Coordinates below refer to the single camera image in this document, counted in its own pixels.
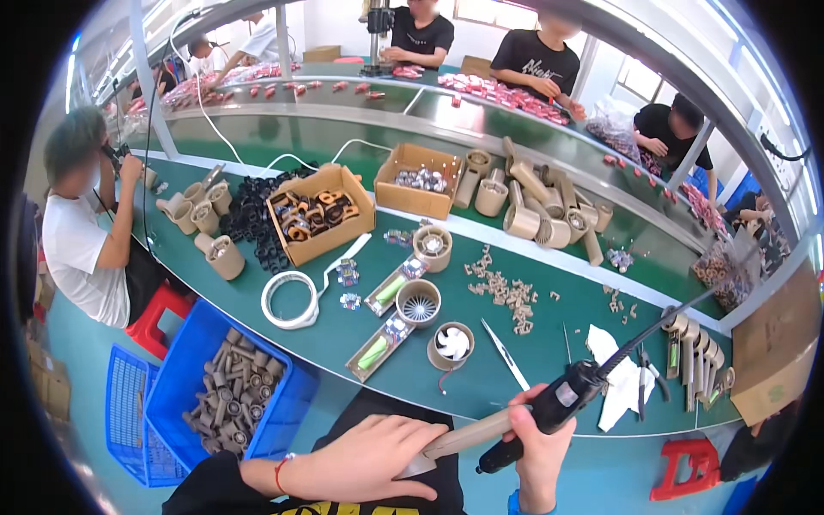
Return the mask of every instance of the red stool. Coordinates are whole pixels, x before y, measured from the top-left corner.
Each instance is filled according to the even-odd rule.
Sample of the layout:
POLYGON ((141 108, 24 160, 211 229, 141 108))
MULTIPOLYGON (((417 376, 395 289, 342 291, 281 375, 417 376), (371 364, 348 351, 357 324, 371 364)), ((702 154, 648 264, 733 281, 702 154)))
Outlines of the red stool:
POLYGON ((649 492, 651 501, 668 501, 685 495, 697 494, 721 482, 718 451, 706 438, 667 442, 661 449, 661 456, 667 458, 667 472, 664 474, 664 481, 661 485, 649 492), (690 457, 692 474, 687 481, 676 484, 678 462, 684 455, 690 457))
POLYGON ((134 342, 154 356, 163 360, 169 349, 163 344, 163 331, 157 328, 157 322, 165 310, 170 310, 180 318, 186 318, 192 309, 192 303, 171 289, 169 283, 163 282, 149 301, 146 311, 138 321, 125 329, 134 342))

